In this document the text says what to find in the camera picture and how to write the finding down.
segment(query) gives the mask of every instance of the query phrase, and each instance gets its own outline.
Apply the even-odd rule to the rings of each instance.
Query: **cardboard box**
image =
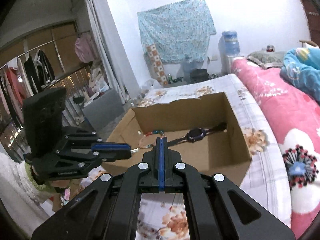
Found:
[[[168,141],[180,138],[195,128],[212,128],[227,123],[227,132],[206,136],[195,143],[182,143],[170,149],[180,152],[182,161],[206,175],[222,173],[240,185],[251,163],[242,130],[224,93],[204,95],[198,99],[181,99],[169,104],[156,104],[130,109],[108,138],[109,142],[128,143],[138,147],[144,133],[163,130]],[[149,136],[144,144],[154,143],[156,135]],[[129,160],[103,163],[112,175],[125,172],[141,162],[150,149],[139,150]]]

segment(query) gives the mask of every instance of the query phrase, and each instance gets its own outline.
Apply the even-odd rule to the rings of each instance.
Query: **grey box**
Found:
[[[98,132],[124,113],[124,108],[118,93],[114,89],[109,89],[82,111],[92,127]]]

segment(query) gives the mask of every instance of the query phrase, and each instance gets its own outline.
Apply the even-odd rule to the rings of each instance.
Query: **watch face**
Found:
[[[200,137],[203,134],[201,128],[194,128],[188,132],[188,135],[190,138],[197,138]]]

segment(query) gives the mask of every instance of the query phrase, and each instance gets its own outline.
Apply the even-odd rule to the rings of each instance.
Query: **floral cloth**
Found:
[[[298,239],[320,211],[320,183],[316,169],[320,160],[320,106],[310,96],[285,82],[279,75],[280,69],[262,70],[248,65],[243,59],[235,60],[231,69],[260,105],[281,154],[285,155],[287,186],[291,187],[291,229]],[[289,199],[285,200],[286,208],[290,207]]]
[[[144,52],[156,44],[163,63],[180,63],[188,55],[206,58],[210,35],[216,34],[205,0],[185,0],[138,12]]]

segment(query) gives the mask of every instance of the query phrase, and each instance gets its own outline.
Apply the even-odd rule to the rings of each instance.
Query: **beaded necklace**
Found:
[[[148,145],[143,145],[142,144],[142,141],[144,140],[144,138],[146,138],[147,136],[150,136],[152,134],[160,134],[161,135],[161,138],[164,137],[164,131],[161,131],[161,130],[154,130],[152,132],[147,132],[146,134],[144,134],[142,136],[142,138],[140,139],[139,141],[139,148],[140,149],[148,149],[148,148],[152,148],[156,143],[151,143],[151,144],[148,144]]]

